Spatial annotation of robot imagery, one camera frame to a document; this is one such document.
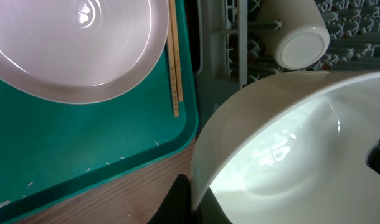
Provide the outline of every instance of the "pair of chopsticks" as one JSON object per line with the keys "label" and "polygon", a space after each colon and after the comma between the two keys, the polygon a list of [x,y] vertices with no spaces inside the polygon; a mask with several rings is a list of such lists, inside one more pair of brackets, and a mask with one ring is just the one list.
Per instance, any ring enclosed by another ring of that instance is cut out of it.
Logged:
{"label": "pair of chopsticks", "polygon": [[169,26],[168,26],[168,60],[169,60],[169,81],[171,83],[171,95],[173,116],[179,116],[179,102],[183,101],[182,73],[180,69],[180,52],[178,23],[176,21],[175,0],[169,0]]}

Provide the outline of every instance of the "wooden surface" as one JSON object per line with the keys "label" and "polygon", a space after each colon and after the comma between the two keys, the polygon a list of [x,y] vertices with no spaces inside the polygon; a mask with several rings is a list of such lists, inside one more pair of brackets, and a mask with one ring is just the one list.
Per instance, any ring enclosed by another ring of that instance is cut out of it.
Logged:
{"label": "wooden surface", "polygon": [[189,177],[195,141],[183,151],[18,223],[146,223],[178,174]]}

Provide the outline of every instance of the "green tray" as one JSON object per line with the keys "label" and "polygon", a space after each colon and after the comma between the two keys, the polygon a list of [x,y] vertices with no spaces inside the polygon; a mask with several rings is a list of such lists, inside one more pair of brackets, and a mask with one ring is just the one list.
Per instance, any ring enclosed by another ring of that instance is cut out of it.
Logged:
{"label": "green tray", "polygon": [[168,157],[193,139],[198,116],[183,0],[176,11],[184,93],[178,118],[166,50],[136,88],[103,103],[54,103],[0,81],[0,203],[10,201],[0,223]]}

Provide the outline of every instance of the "dish drainer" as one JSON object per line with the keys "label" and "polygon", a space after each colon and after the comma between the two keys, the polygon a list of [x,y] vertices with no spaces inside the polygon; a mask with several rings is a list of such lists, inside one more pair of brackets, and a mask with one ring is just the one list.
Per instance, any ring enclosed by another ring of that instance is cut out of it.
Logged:
{"label": "dish drainer", "polygon": [[[380,70],[380,0],[315,2],[330,33],[330,46],[319,61],[299,70]],[[285,21],[255,20],[261,5],[262,0],[198,0],[201,128],[241,88],[292,71],[279,66],[258,37],[285,26]]]}

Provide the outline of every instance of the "cup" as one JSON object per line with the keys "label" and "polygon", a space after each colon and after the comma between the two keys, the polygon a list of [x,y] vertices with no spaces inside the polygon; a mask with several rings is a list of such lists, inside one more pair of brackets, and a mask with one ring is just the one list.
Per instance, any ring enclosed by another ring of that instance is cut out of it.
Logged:
{"label": "cup", "polygon": [[276,62],[287,69],[300,69],[319,60],[328,48],[330,35],[314,0],[267,0],[258,21],[282,21],[275,32],[260,34]]}

